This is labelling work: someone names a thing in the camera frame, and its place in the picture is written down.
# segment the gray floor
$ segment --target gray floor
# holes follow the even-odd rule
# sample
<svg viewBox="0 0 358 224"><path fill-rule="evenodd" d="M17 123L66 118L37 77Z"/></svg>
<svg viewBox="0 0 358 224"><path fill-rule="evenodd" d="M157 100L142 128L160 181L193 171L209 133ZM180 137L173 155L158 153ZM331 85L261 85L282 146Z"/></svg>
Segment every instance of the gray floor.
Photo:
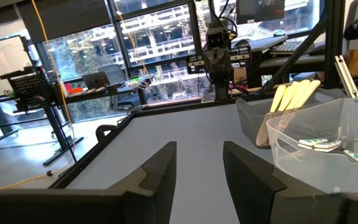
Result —
<svg viewBox="0 0 358 224"><path fill-rule="evenodd" d="M169 141L178 146L170 223L239 223L224 173L223 143L234 141L268 161L272 152L244 136L235 105L133 119L67 188L106 189Z"/></svg>
<svg viewBox="0 0 358 224"><path fill-rule="evenodd" d="M94 132L100 124L116 124L120 118L122 117L74 124L75 136L85 137L85 139L76 146L75 154L77 158L83 156L97 143ZM50 135L51 131L51 127L25 129L19 131L18 136L13 135L0 142L0 147L8 147L0 149L0 187L14 184L37 175L46 174L48 170L59 169L68 163L71 158L69 152L55 161L50 167L42 166L42 163L51 157L58 147L55 143L41 144L43 142L54 142L54 139L52 139ZM15 147L19 144L37 145ZM44 189L56 179L56 175L53 177L44 177L18 185L17 188Z"/></svg>

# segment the clear plastic bin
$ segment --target clear plastic bin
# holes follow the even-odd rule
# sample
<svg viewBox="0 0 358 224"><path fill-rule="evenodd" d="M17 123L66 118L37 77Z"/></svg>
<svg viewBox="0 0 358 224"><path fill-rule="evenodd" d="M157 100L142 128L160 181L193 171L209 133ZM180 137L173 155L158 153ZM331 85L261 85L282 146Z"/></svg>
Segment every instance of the clear plastic bin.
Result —
<svg viewBox="0 0 358 224"><path fill-rule="evenodd" d="M248 103L243 99L239 99L236 101L236 105L240 117L242 132L257 147L261 149L270 149L269 134L266 127L266 122L269 119L281 116L284 113L291 113L344 97L346 97L346 95L341 90L324 90L318 88L301 108L276 113L269 113L273 99L267 100L263 103Z"/></svg>
<svg viewBox="0 0 358 224"><path fill-rule="evenodd" d="M340 150L323 153L298 146L301 139L338 139L343 149L358 154L358 99L334 100L273 118L267 128L279 169L326 193L358 192L358 163Z"/></svg>

